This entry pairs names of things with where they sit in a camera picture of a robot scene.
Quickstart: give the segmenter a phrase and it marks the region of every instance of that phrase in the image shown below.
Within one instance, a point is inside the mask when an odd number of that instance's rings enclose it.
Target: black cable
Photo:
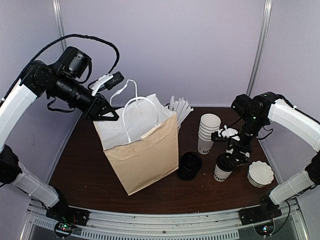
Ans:
[[[275,235],[277,232],[279,232],[279,231],[284,227],[284,225],[287,223],[287,221],[288,221],[288,219],[289,219],[289,217],[290,217],[291,206],[290,206],[290,204],[289,204],[288,201],[285,201],[285,202],[286,202],[286,204],[288,204],[288,207],[289,207],[288,215],[286,216],[286,219],[284,220],[284,222],[283,222],[283,224],[281,225],[281,227],[279,227],[277,231],[273,232],[272,235]]]
[[[231,128],[232,126],[236,125],[238,122],[240,122],[242,118],[239,117],[239,119],[237,121],[235,121],[234,123],[232,123],[231,125],[228,126],[228,128]]]
[[[265,127],[263,127],[263,129],[264,130],[266,130],[267,132],[269,132],[266,136],[264,136],[264,137],[261,137],[261,138],[256,138],[257,140],[264,140],[264,139],[266,139],[267,137],[269,137],[273,132],[274,132],[274,129],[273,128],[271,128],[271,129],[265,129]]]
[[[26,72],[26,70],[28,69],[28,67],[30,66],[30,64],[33,63],[34,60],[36,60],[37,57],[39,57],[45,50],[47,50],[48,48],[50,48],[51,46],[53,46],[54,44],[64,40],[64,39],[68,39],[68,38],[80,38],[80,39],[90,39],[90,40],[95,40],[97,42],[100,42],[100,43],[103,43],[103,44],[106,44],[110,47],[112,47],[115,51],[115,54],[116,54],[116,59],[114,61],[114,64],[112,66],[112,68],[109,70],[109,73],[112,72],[112,70],[116,67],[116,65],[118,64],[119,62],[119,59],[120,59],[120,53],[119,53],[119,50],[117,49],[117,47],[112,43],[112,42],[109,42],[109,41],[106,41],[106,40],[103,40],[99,37],[96,37],[96,36],[88,36],[88,35],[82,35],[82,34],[69,34],[69,35],[65,35],[65,36],[62,36],[62,37],[59,37],[58,39],[52,41],[51,43],[49,43],[48,45],[46,45],[44,48],[42,48],[33,58],[31,58],[31,60],[27,63],[27,65],[22,69],[22,71],[20,72],[20,74],[18,75],[18,77],[14,80],[14,82],[12,83],[12,85],[10,86],[9,90],[6,92],[6,94],[4,95],[4,100],[7,99],[8,95],[11,93],[12,89],[15,87],[15,85],[17,84],[17,82],[19,81],[19,79],[22,77],[22,75]],[[4,103],[4,100],[2,99],[1,102],[0,102],[0,107],[2,106],[2,104]]]
[[[52,104],[54,104],[54,103],[56,102],[56,100],[57,100],[57,98],[56,98],[56,97],[53,97],[53,100],[46,105],[46,108],[47,108],[49,111],[52,111],[52,112],[60,112],[60,113],[68,114],[68,113],[73,113],[73,112],[76,110],[75,108],[72,108],[71,110],[65,110],[65,109],[59,109],[59,108],[52,108],[52,107],[50,107]]]

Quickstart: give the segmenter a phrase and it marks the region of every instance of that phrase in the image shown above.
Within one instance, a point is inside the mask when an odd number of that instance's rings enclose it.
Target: cup lid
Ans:
[[[190,172],[198,172],[202,167],[202,159],[193,151],[186,152],[181,157],[179,167]]]

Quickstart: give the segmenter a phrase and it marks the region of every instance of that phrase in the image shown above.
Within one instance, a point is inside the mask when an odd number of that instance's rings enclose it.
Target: paper bag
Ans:
[[[116,112],[118,121],[94,125],[113,170],[132,195],[178,169],[177,115],[155,94],[135,97]]]

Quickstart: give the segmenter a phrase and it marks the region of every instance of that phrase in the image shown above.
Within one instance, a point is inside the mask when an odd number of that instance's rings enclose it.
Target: white paper bag handle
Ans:
[[[126,126],[126,123],[125,123],[125,112],[126,112],[126,110],[127,110],[127,108],[128,108],[128,105],[129,105],[131,102],[133,102],[133,101],[135,101],[135,100],[138,102],[138,100],[141,100],[141,99],[147,100],[147,101],[154,107],[155,112],[156,112],[156,123],[155,123],[155,127],[158,125],[158,122],[159,122],[159,112],[158,112],[158,110],[157,110],[157,108],[156,108],[156,105],[155,105],[150,99],[148,99],[148,98],[146,98],[146,97],[144,97],[144,96],[137,96],[137,97],[134,97],[134,98],[130,99],[130,100],[126,103],[126,105],[124,106],[124,109],[123,109],[123,112],[122,112],[122,123],[123,123],[123,126],[124,126],[124,130],[125,130],[126,136],[128,137],[128,143],[131,143],[132,141],[131,141],[131,138],[130,138],[130,136],[129,136],[128,129],[127,129],[127,126]]]
[[[134,83],[134,87],[135,87],[135,97],[138,97],[138,86],[137,86],[137,83],[135,80],[132,80],[132,79],[128,79],[126,81],[126,84],[121,88],[119,89],[118,91],[116,91],[111,97],[110,97],[110,105],[112,106],[112,99],[115,97],[115,96],[118,96],[119,94],[121,94],[127,87],[128,87],[128,83],[129,82],[133,82]]]

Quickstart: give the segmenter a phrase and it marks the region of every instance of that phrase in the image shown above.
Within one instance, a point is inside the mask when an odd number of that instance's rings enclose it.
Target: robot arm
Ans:
[[[54,64],[46,65],[36,60],[23,73],[0,107],[0,183],[12,184],[40,200],[49,210],[48,217],[53,215],[55,219],[63,219],[66,223],[73,223],[76,218],[78,225],[85,225],[88,212],[69,207],[62,193],[29,172],[5,143],[28,107],[44,92],[48,99],[59,98],[67,102],[70,108],[80,109],[86,119],[116,121],[119,116],[98,90],[102,85],[110,90],[124,77],[120,72],[106,74],[89,90],[76,80],[88,66],[91,68],[91,58],[71,46]],[[113,116],[104,116],[109,112]]]
[[[261,198],[260,206],[243,209],[239,212],[242,224],[252,224],[281,215],[279,204],[320,184],[320,124],[315,119],[303,114],[291,106],[283,96],[266,92],[253,99],[246,95],[237,96],[232,108],[245,121],[239,131],[240,140],[231,143],[233,155],[231,160],[236,165],[243,163],[251,149],[251,140],[260,129],[269,125],[270,121],[278,123],[305,140],[316,152],[311,163],[301,172],[292,176],[286,182],[279,184],[267,195]]]

